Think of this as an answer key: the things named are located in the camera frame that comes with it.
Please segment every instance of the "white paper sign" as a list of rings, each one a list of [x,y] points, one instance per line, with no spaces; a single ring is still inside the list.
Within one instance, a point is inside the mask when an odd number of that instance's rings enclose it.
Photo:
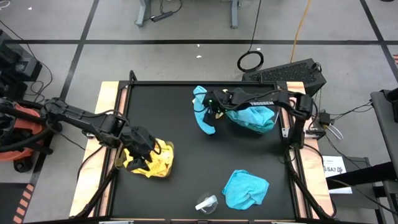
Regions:
[[[344,174],[346,167],[344,166],[343,158],[341,156],[322,156],[323,157],[323,171],[326,177],[331,177],[338,174]],[[329,194],[352,194],[351,187],[344,187],[340,189],[329,190]]]

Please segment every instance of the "black metal frame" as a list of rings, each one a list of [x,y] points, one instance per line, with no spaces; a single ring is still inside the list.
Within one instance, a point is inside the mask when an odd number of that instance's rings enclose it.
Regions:
[[[127,87],[127,94],[126,94],[126,100],[125,100],[125,107],[124,107],[124,111],[123,114],[126,114],[128,111],[128,106],[127,104],[130,101],[130,95],[131,95],[131,91],[132,88],[134,88],[134,86],[187,86],[187,85],[192,85],[192,86],[197,86],[197,85],[204,85],[204,86],[220,86],[220,85],[229,85],[229,86],[265,86],[265,85],[272,85],[273,88],[277,88],[278,84],[277,82],[263,82],[263,83],[258,83],[258,82],[190,82],[190,81],[182,81],[182,82],[169,82],[169,81],[164,81],[164,82],[157,82],[157,81],[120,81],[119,82],[119,86],[118,86],[118,93],[116,95],[116,103],[115,103],[115,110],[118,110],[119,106],[120,106],[120,99],[121,99],[121,93],[122,90]],[[282,112],[280,111],[280,116],[279,116],[279,124],[282,127],[284,127],[283,124],[283,116],[282,116]],[[104,159],[104,164],[109,164],[109,160],[110,160],[110,153],[107,153],[105,155],[105,159]],[[296,160],[299,161],[297,163],[297,167],[298,169],[298,174],[300,177],[302,177],[302,179],[305,180],[305,176],[303,173],[303,165],[301,162],[301,156],[300,156],[300,151],[296,151],[295,152],[295,156],[296,156]],[[103,166],[103,170],[102,170],[102,174],[106,173],[106,170],[108,169],[108,166]],[[109,197],[108,197],[108,206],[106,209],[106,215],[107,216],[111,216],[111,211],[113,209],[113,203],[114,203],[114,191],[116,190],[117,187],[117,181],[116,179],[118,178],[118,171],[116,171],[116,177],[111,181],[111,187],[110,187],[110,191],[109,191]],[[102,184],[104,181],[104,175],[101,175],[101,180],[100,180],[100,184]],[[300,218],[300,210],[299,210],[299,205],[298,205],[298,199],[297,199],[297,193],[296,193],[296,189],[295,189],[295,183],[292,179],[290,179],[290,193],[291,193],[291,197],[292,197],[292,205],[294,208],[294,215],[295,218]],[[309,204],[307,201],[305,201],[306,204],[306,212],[308,217],[312,218],[312,209],[310,208]],[[100,206],[96,206],[95,208],[95,215],[97,215],[99,213],[99,209]]]

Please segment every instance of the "gray floor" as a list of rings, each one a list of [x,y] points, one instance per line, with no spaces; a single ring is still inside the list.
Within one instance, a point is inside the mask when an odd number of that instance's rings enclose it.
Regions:
[[[398,40],[398,1],[366,1],[385,40]],[[230,29],[230,8],[219,0],[183,0],[180,12],[160,22],[146,22],[139,29],[133,22],[138,1],[100,0],[88,32],[88,40],[185,40],[250,39],[258,0],[242,0],[239,27]],[[305,0],[264,0],[255,39],[292,40],[300,22]],[[24,39],[79,40],[93,0],[13,0],[0,11],[0,19]],[[178,7],[177,0],[165,1],[165,11]],[[152,13],[159,13],[154,1]],[[377,40],[359,0],[313,0],[300,40]],[[75,44],[32,44],[37,58],[54,75],[47,98],[59,96],[77,49]],[[236,61],[248,49],[239,44],[176,45],[84,45],[67,95],[67,102],[93,111],[102,81],[127,80],[134,70],[139,80],[240,80]],[[264,54],[263,68],[288,63],[291,45],[254,45]],[[398,54],[397,45],[388,46]],[[320,62],[327,84],[322,90],[321,108],[342,113],[368,101],[372,91],[397,87],[397,81],[380,45],[298,45],[295,60],[313,58]],[[250,67],[256,58],[243,63]],[[39,80],[49,82],[42,70]],[[336,146],[347,156],[369,157],[371,164],[389,160],[372,111],[341,118],[336,127],[345,139]],[[64,126],[64,134],[86,144],[79,130]],[[322,139],[322,154],[337,153]],[[44,162],[25,222],[66,218],[69,214],[76,172],[83,151],[58,136],[55,150]],[[0,182],[28,182],[31,173],[18,174],[10,163],[1,163]],[[376,222],[373,212],[338,207],[342,220]]]

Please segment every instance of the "desk leg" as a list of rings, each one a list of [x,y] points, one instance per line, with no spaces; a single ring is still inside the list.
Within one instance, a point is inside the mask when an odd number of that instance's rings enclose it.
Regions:
[[[144,25],[144,20],[147,19],[150,15],[150,0],[139,0],[140,8],[139,14],[137,18],[136,25],[138,27],[142,27]]]
[[[339,180],[349,185],[358,185],[375,183],[384,180],[395,180],[396,178],[397,174],[395,172],[394,166],[392,165],[392,162],[386,162],[372,167],[347,172],[345,174],[328,177],[326,178],[326,181],[328,182],[329,190],[331,190],[346,187],[345,185],[334,182],[331,179]]]
[[[231,28],[238,28],[238,0],[231,1]]]

